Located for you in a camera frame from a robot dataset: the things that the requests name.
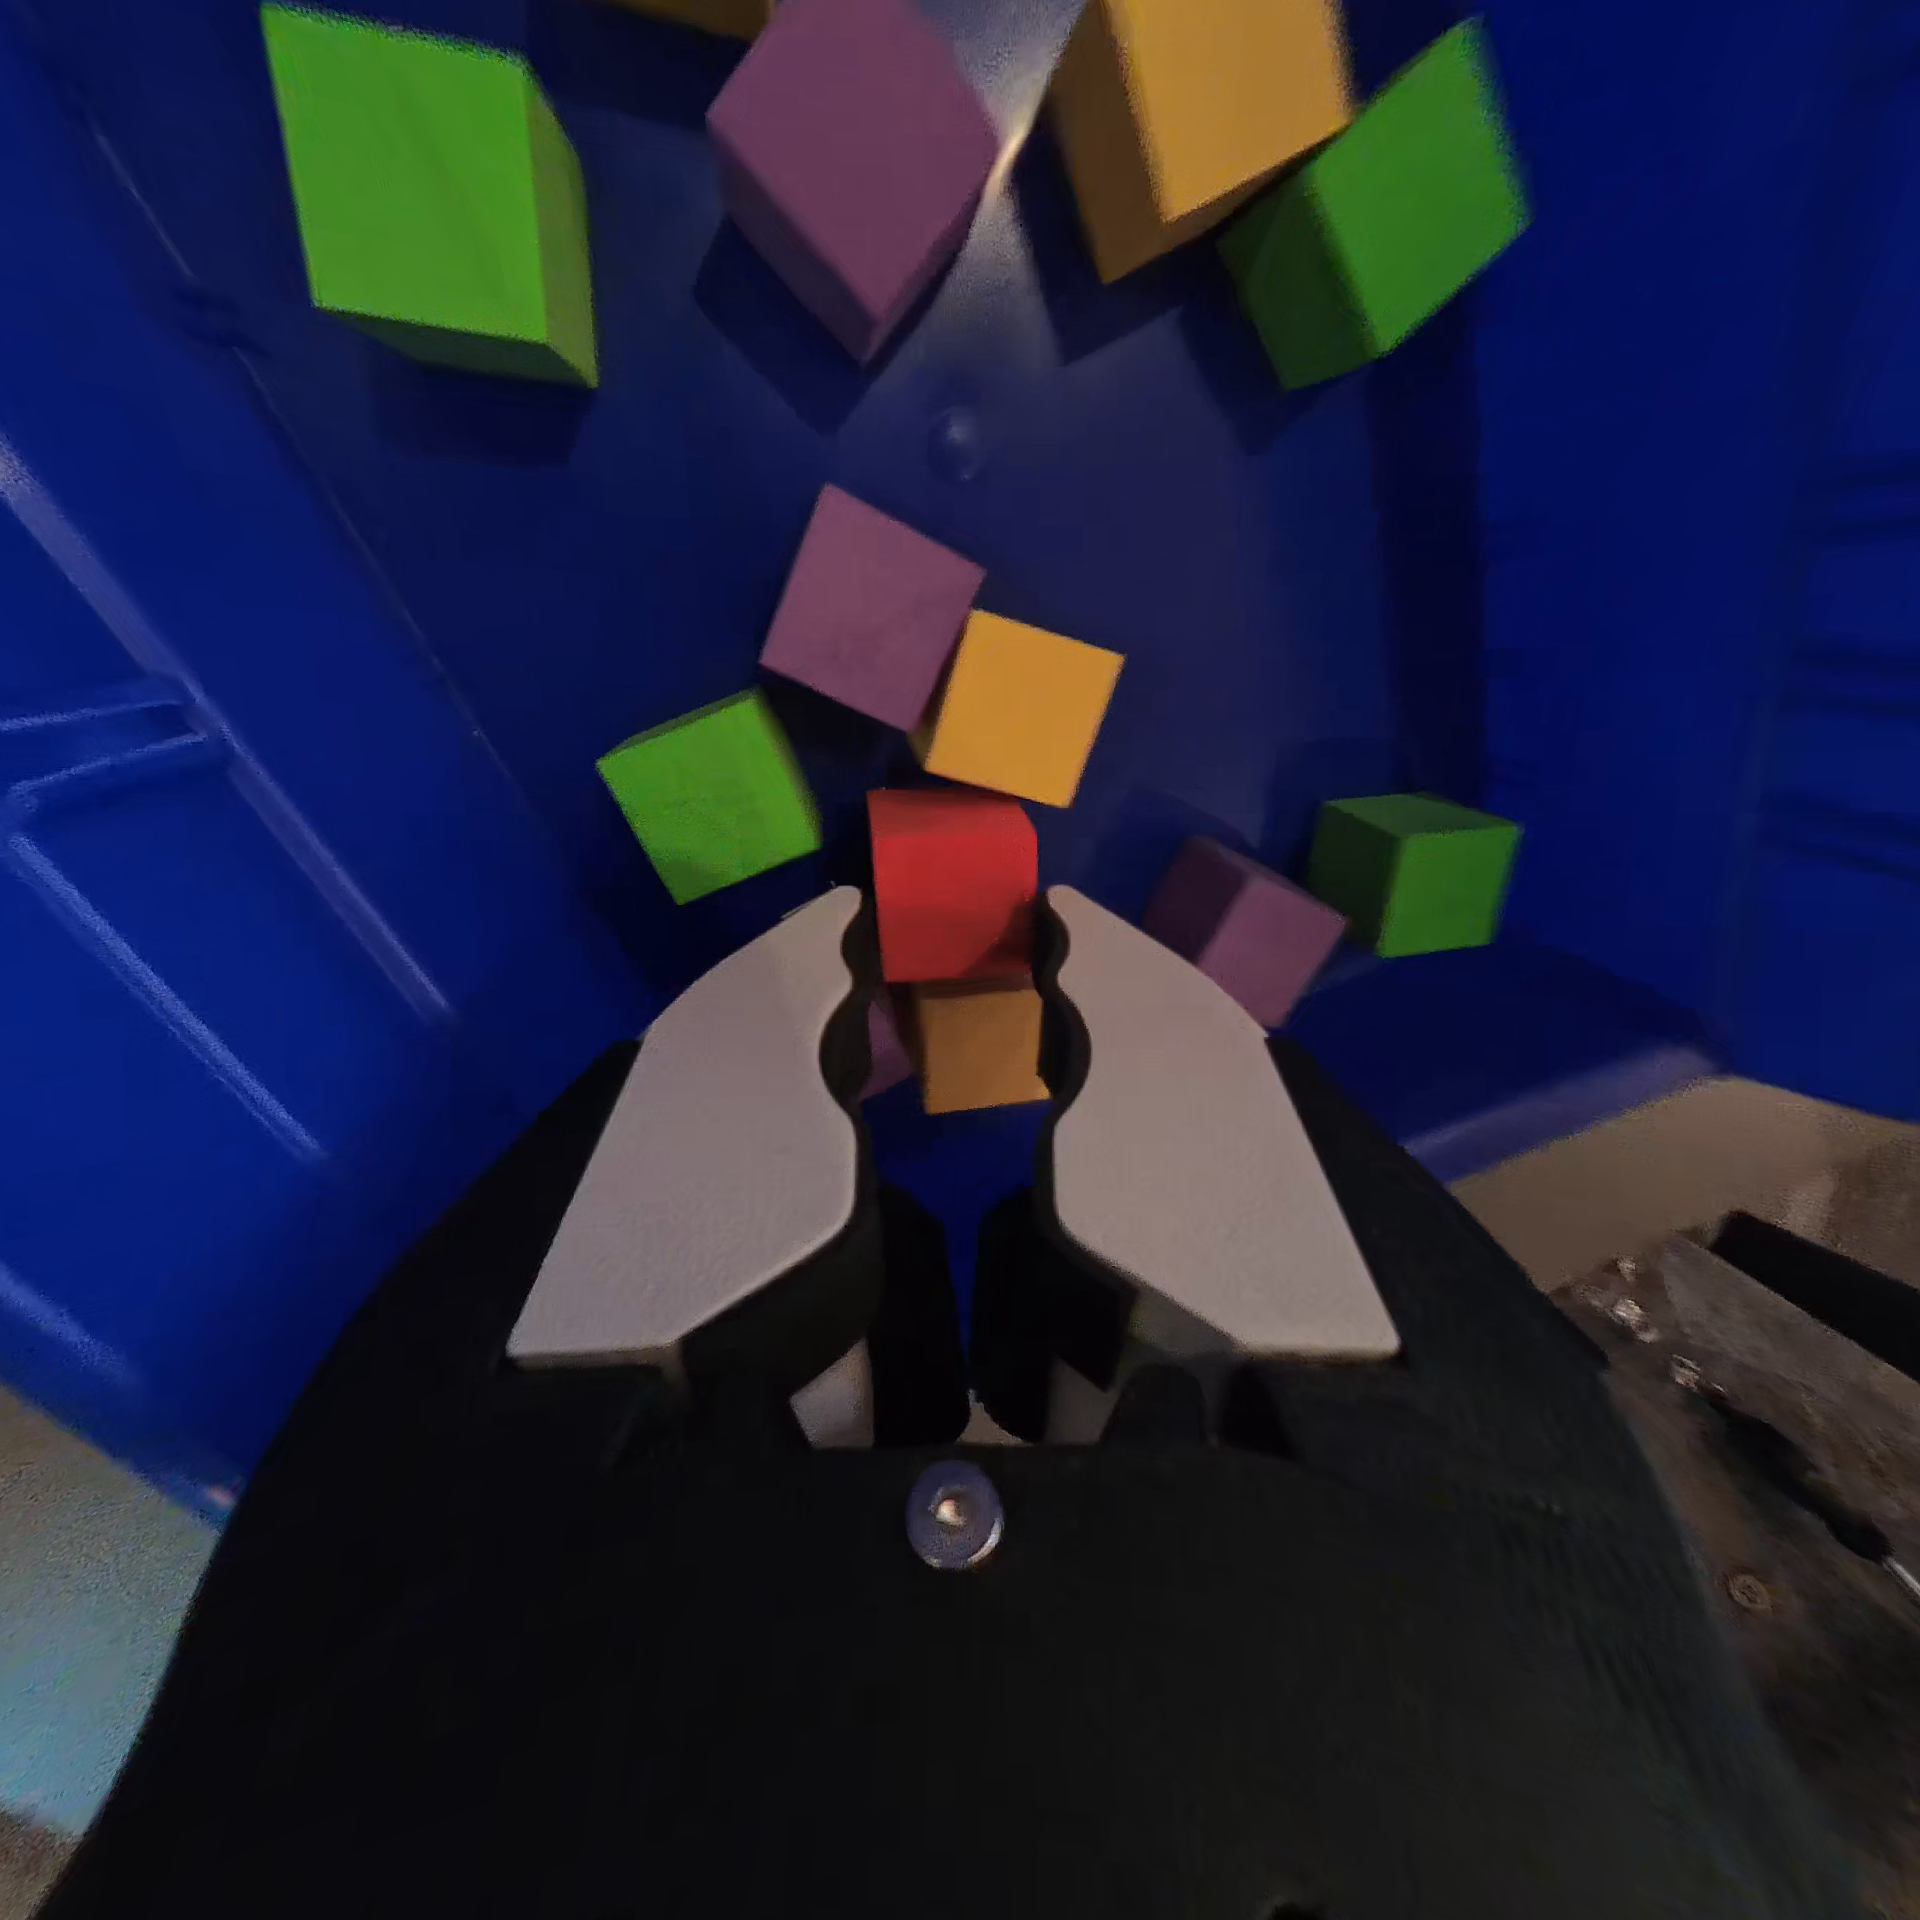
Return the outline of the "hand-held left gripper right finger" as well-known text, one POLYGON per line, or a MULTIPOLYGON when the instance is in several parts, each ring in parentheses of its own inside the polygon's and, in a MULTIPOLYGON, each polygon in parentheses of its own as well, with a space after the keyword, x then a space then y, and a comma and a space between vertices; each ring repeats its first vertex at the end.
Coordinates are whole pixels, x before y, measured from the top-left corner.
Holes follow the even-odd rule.
POLYGON ((1093 1444, 1129 1379, 1160 1362, 1206 1407, 1245 1362, 1399 1362, 1259 1022, 1078 890, 1041 901, 1040 1435, 1093 1444))

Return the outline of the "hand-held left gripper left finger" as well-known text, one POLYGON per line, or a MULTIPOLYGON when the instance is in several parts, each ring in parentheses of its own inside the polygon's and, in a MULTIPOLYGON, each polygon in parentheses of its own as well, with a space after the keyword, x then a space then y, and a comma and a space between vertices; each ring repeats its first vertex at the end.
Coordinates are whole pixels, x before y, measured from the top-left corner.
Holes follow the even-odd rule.
POLYGON ((506 1357, 631 1362, 688 1398, 768 1389, 816 1450, 867 1446, 870 999, 872 914, 851 884, 673 997, 638 1043, 506 1357))

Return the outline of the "red cube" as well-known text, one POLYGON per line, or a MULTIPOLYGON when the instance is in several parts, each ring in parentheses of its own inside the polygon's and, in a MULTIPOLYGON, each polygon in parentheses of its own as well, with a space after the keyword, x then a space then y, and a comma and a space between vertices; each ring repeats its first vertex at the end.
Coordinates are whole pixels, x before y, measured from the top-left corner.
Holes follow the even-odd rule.
POLYGON ((1024 804, 971 788, 883 786, 865 807, 883 980, 1026 976, 1040 844, 1024 804))

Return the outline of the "blue plastic bin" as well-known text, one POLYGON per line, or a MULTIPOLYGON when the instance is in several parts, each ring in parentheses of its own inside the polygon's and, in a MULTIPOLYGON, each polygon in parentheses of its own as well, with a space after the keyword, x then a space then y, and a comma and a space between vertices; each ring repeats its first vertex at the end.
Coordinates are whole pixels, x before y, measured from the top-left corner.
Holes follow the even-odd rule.
POLYGON ((1289 1024, 1443 1180, 1709 1068, 1915 1117, 1915 4, 1350 4, 1365 91, 1480 15, 1531 219, 1299 392, 1211 240, 1097 278, 1081 4, 925 4, 995 168, 870 368, 723 210, 743 48, 338 12, 531 66, 595 389, 309 302, 257 4, 5 4, 5 1360, 89 1439, 216 1514, 411 1231, 859 874, 910 754, 802 688, 823 850, 703 903, 593 767, 755 682, 824 482, 1123 654, 1047 880, 1522 824, 1493 948, 1289 1024))

